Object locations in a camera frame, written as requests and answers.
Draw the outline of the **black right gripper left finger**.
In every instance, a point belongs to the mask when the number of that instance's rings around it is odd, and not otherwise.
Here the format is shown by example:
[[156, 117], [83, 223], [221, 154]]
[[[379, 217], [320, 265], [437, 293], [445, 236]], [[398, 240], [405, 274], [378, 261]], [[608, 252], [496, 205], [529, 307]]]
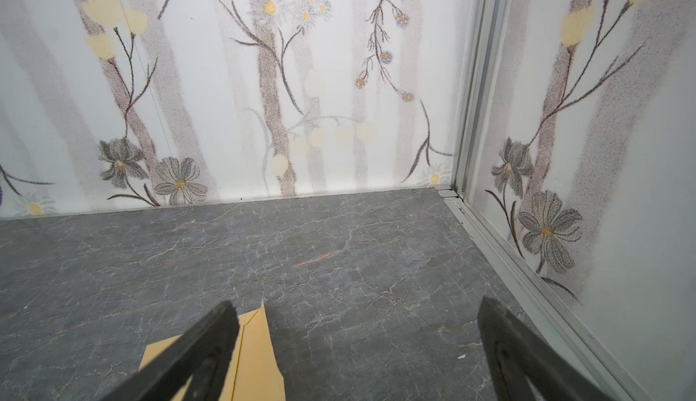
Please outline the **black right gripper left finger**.
[[107, 394], [105, 400], [218, 400], [239, 335], [239, 317], [221, 301], [159, 356]]

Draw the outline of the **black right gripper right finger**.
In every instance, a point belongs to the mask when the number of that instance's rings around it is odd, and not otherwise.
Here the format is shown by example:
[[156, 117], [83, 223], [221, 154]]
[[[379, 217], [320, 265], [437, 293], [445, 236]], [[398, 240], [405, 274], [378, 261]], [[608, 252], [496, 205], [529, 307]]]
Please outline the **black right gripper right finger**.
[[499, 400], [610, 398], [496, 299], [482, 299], [478, 329]]

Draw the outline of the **tan paper envelope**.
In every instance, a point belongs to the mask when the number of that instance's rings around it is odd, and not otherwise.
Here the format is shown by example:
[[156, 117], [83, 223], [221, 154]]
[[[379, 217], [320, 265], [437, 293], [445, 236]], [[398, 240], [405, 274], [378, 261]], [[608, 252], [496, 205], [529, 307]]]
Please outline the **tan paper envelope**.
[[[266, 304], [237, 316], [239, 335], [218, 400], [284, 400], [285, 383], [272, 345]], [[140, 370], [181, 336], [148, 346]], [[181, 388], [172, 400], [185, 400], [185, 391]]]

